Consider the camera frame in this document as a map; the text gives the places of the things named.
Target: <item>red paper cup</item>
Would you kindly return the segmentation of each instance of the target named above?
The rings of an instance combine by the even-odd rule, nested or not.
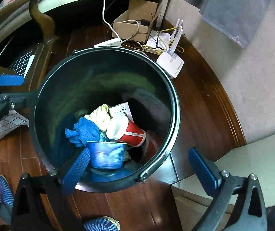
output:
[[[128,117],[119,114],[112,118],[106,130],[106,136],[109,139],[118,140],[134,147],[139,147],[143,144],[146,133],[130,121]]]

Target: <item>yellow cloth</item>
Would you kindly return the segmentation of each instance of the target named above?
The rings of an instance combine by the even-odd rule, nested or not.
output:
[[[108,114],[108,105],[106,104],[103,104],[95,109],[90,115],[85,115],[84,117],[94,122],[101,131],[106,131],[111,121],[111,117]]]

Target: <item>gray towel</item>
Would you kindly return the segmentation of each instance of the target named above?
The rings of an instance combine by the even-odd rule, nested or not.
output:
[[[202,20],[239,46],[249,45],[270,0],[185,0],[200,9]]]

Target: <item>screw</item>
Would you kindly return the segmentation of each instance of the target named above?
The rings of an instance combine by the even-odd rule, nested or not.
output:
[[[257,179],[256,174],[250,174],[250,177],[251,177],[252,180],[256,180]]]
[[[28,173],[22,174],[22,179],[23,179],[23,180],[26,179],[27,177],[28,177]]]
[[[227,170],[222,170],[221,175],[224,176],[224,177],[229,177],[230,173]]]
[[[57,175],[57,170],[56,170],[56,169],[52,169],[52,170],[49,172],[49,175],[50,175],[50,176],[55,176],[55,175]]]

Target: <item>blue towel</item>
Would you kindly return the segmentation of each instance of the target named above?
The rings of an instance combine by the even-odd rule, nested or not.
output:
[[[95,123],[81,117],[76,124],[73,125],[73,130],[65,128],[66,138],[76,147],[86,146],[88,141],[98,142],[100,140],[100,132]]]

